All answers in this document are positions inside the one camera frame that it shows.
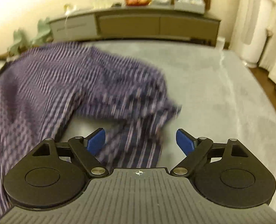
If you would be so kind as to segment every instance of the wooden floor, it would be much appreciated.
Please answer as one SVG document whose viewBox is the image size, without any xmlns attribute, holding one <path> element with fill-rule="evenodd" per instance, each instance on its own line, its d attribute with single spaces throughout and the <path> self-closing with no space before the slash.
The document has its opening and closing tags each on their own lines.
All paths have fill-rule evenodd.
<svg viewBox="0 0 276 224">
<path fill-rule="evenodd" d="M 250 69 L 276 110 L 276 84 L 268 78 L 268 71 L 260 67 Z"/>
</svg>

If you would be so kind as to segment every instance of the purple plaid shirt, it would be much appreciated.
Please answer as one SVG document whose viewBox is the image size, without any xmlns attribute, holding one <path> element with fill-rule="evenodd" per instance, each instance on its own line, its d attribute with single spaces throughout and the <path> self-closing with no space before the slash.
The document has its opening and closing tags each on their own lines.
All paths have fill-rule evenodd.
<svg viewBox="0 0 276 224">
<path fill-rule="evenodd" d="M 42 139 L 59 141 L 73 114 L 119 120 L 97 156 L 108 167 L 155 167 L 159 132 L 179 113 L 160 71 L 80 43 L 25 52 L 0 74 L 0 216 L 6 173 Z"/>
</svg>

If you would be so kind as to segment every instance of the gray bed sheet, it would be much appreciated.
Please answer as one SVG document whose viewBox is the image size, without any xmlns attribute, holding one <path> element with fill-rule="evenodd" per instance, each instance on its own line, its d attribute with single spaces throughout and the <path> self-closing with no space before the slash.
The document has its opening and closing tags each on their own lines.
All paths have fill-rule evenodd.
<svg viewBox="0 0 276 224">
<path fill-rule="evenodd" d="M 179 117 L 163 130 L 157 167 L 170 170 L 185 158 L 175 141 L 177 129 L 183 128 L 214 142 L 239 139 L 276 178 L 276 111 L 234 52 L 165 41 L 102 41 L 86 46 L 90 44 L 157 66 L 165 74 L 169 96 L 182 105 Z M 62 140 L 113 124 L 74 117 Z M 270 206 L 276 211 L 276 193 Z"/>
</svg>

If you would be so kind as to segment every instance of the wooden cabinet door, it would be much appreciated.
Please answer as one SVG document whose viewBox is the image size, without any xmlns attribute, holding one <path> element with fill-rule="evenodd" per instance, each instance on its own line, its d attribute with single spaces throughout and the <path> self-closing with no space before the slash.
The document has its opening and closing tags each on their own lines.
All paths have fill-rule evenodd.
<svg viewBox="0 0 276 224">
<path fill-rule="evenodd" d="M 161 16 L 160 35 L 216 41 L 219 22 L 184 16 Z"/>
<path fill-rule="evenodd" d="M 110 15 L 98 18 L 102 37 L 142 38 L 159 35 L 160 17 L 156 15 Z"/>
</svg>

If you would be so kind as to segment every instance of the fruit basket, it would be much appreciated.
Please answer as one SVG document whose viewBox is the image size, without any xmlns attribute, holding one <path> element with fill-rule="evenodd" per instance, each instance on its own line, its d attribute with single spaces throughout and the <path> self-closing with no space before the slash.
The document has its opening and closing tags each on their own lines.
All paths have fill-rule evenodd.
<svg viewBox="0 0 276 224">
<path fill-rule="evenodd" d="M 147 6 L 152 0 L 125 0 L 127 6 Z"/>
</svg>

